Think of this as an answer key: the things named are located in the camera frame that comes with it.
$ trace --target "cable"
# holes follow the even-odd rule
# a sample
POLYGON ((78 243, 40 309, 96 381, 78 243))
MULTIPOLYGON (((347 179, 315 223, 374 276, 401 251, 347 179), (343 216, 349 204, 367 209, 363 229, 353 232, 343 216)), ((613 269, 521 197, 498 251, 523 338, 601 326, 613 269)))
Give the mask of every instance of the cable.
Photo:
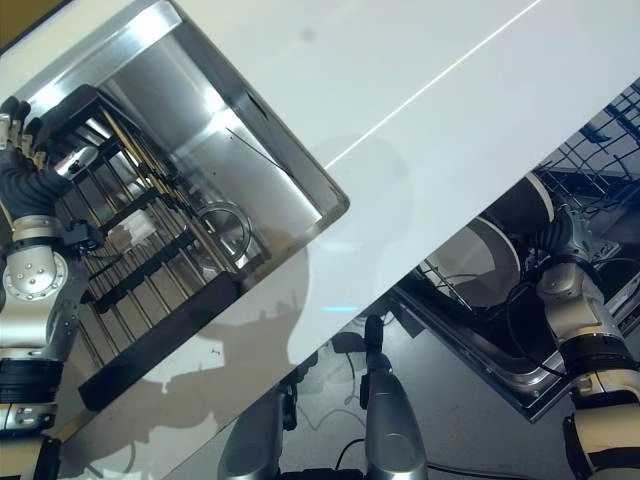
POLYGON ((596 260, 595 262, 591 262, 591 265, 596 266, 596 265, 601 265, 604 263, 612 263, 612 262, 632 263, 636 267, 640 268, 640 260, 636 260, 635 258, 631 258, 631 257, 603 258, 602 260, 596 260))
POLYGON ((340 469, 340 464, 342 463, 342 457, 344 457, 344 454, 347 453, 347 450, 349 450, 349 448, 351 448, 356 443, 361 443, 361 442, 364 442, 364 438, 356 438, 355 440, 351 440, 349 443, 345 445, 345 447, 342 449, 342 452, 340 452, 340 456, 338 457, 338 461, 336 462, 336 466, 334 470, 340 469))
MULTIPOLYGON (((334 470, 340 469, 340 464, 342 463, 342 459, 344 458, 345 453, 352 446, 357 443, 364 442, 364 438, 356 438, 355 440, 351 440, 349 443, 345 445, 345 447, 340 452, 340 456, 338 457, 338 461, 336 462, 336 466, 334 470)), ((437 470, 439 472, 444 473, 452 473, 455 475, 462 475, 464 477, 473 477, 473 478, 488 478, 493 480, 537 480, 533 477, 528 477, 526 475, 519 475, 516 473, 508 473, 508 472, 489 472, 483 470, 475 470, 471 468, 462 468, 462 467, 453 467, 450 465, 443 465, 435 462, 427 462, 427 467, 431 470, 437 470)))
POLYGON ((519 475, 507 472, 485 472, 482 470, 473 470, 470 468, 451 467, 449 465, 441 465, 439 463, 427 462, 427 467, 431 470, 437 470, 444 473, 452 473, 462 475, 464 477, 473 478, 490 478, 494 480, 536 480, 533 477, 519 475))
POLYGON ((507 296, 507 301, 505 302, 505 305, 504 305, 504 315, 505 315, 505 320, 507 322, 507 328, 509 329, 509 335, 511 336, 511 340, 513 340, 513 343, 515 344, 520 354, 524 358, 529 360, 531 363, 533 363, 535 366, 557 377, 568 378, 567 375, 565 375, 564 373, 554 370, 553 368, 549 368, 539 360, 536 360, 535 358, 533 358, 531 355, 529 355, 529 353, 524 349, 522 344, 518 341, 518 338, 516 337, 515 331, 513 329, 513 322, 511 321, 511 302, 513 302, 513 299, 515 298, 516 293, 518 293, 518 289, 520 287, 531 288, 533 287, 533 284, 530 282, 519 283, 518 285, 516 285, 511 289, 511 291, 509 292, 509 295, 507 296))
POLYGON ((345 355, 347 356, 347 361, 349 362, 349 368, 351 369, 351 380, 352 380, 351 395, 349 395, 347 398, 344 399, 344 404, 349 405, 351 403, 351 400, 353 400, 354 398, 357 400, 360 400, 360 397, 356 395, 356 369, 353 366, 351 355, 349 355, 349 353, 345 353, 345 355))

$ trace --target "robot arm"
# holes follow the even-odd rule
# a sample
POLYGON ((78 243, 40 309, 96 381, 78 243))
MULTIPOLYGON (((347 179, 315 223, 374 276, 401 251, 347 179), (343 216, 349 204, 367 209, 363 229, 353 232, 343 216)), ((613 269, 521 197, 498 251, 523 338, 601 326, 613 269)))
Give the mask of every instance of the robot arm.
POLYGON ((583 221, 564 211, 559 222, 569 228, 555 225, 566 236, 547 242, 552 261, 537 293, 573 386, 576 412, 564 422, 567 458, 578 479, 640 468, 638 364, 591 278, 583 221))
POLYGON ((12 232, 0 264, 0 449, 10 453, 0 477, 18 478, 40 478, 50 460, 57 464, 59 444, 40 432, 54 423, 87 273, 65 242, 54 203, 97 155, 84 148, 56 168, 36 169, 31 135, 22 135, 29 110, 14 98, 0 106, 0 202, 12 232))

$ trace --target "dishwasher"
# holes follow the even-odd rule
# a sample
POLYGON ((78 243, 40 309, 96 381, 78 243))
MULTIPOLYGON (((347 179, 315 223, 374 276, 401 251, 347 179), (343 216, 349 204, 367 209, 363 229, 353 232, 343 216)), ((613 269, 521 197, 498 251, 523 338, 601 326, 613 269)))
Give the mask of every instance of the dishwasher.
POLYGON ((72 232, 104 239, 82 256, 89 284, 72 352, 92 364, 78 392, 93 412, 349 205, 168 1, 122 10, 16 96, 40 119, 37 166, 98 151, 56 204, 72 232))
MULTIPOLYGON (((510 286, 517 286, 535 281, 545 260, 534 248, 540 233, 527 231, 526 223, 544 226, 560 212, 579 215, 592 239, 594 275, 606 308, 629 339, 640 324, 639 204, 637 80, 465 228, 486 232, 491 226, 493 241, 509 243, 512 255, 508 256, 520 265, 510 286), (537 213, 525 200, 531 197, 523 197, 523 188, 532 186, 546 198, 546 205, 537 198, 537 213), (540 224, 545 208, 549 217, 540 224)), ((461 232, 437 252, 447 245, 453 248, 461 232)), ((460 249, 454 253, 464 255, 460 249)), ((433 331, 509 404, 536 421, 568 392, 569 381, 553 373, 562 373, 564 366, 535 289, 520 289, 509 300, 507 318, 506 291, 501 298, 483 302, 495 292, 471 291, 470 281, 449 275, 438 259, 451 261, 443 255, 435 260, 433 255, 427 257, 371 308, 390 309, 410 331, 425 327, 433 331), (469 302, 469 295, 479 298, 469 302)), ((507 260, 500 260, 500 265, 507 260)), ((465 275, 470 274, 458 272, 458 277, 465 275)))

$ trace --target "dishwasher door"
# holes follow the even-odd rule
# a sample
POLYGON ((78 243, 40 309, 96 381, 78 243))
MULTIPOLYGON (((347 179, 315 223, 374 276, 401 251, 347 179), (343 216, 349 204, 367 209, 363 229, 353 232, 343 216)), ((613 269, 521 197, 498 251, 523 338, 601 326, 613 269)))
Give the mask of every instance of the dishwasher door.
MULTIPOLYGON (((568 207, 587 220, 592 258, 602 261, 594 265, 605 306, 630 342, 631 352, 640 358, 640 81, 621 92, 532 174, 556 210, 568 207)), ((480 216, 498 225, 512 243, 521 265, 520 281, 535 283, 544 258, 530 247, 526 235, 510 230, 505 221, 526 211, 522 201, 507 202, 509 211, 506 216, 503 211, 502 218, 496 217, 497 202, 480 216)), ((379 307, 390 308, 405 324, 418 325, 418 330, 431 329, 514 408, 532 422, 539 419, 569 390, 568 380, 533 364, 513 339, 515 335, 544 366, 563 371, 542 302, 533 289, 515 295, 510 331, 504 303, 470 306, 455 281, 439 272, 438 265, 422 262, 386 294, 379 307)))

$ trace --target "floor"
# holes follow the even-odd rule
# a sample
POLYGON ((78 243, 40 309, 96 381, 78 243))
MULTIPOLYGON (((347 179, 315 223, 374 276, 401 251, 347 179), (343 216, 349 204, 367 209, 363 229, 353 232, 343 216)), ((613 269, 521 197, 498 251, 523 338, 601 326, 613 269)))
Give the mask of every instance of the floor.
MULTIPOLYGON (((412 339, 393 318, 386 323, 383 351, 412 402, 430 461, 540 480, 574 478, 565 460, 561 428, 572 411, 568 398, 531 425, 429 331, 412 339)), ((363 327, 363 319, 357 318, 345 330, 363 333, 363 327)), ((635 337, 637 355, 640 333, 635 337)), ((333 468, 343 446, 364 435, 365 416, 356 397, 364 354, 351 354, 355 384, 346 355, 335 353, 331 344, 318 354, 317 366, 299 386, 298 428, 285 432, 282 471, 333 468)), ((167 478, 215 479, 230 431, 225 429, 167 478)), ((349 449, 342 466, 365 468, 363 444, 349 449)), ((429 478, 467 477, 434 471, 429 478)))

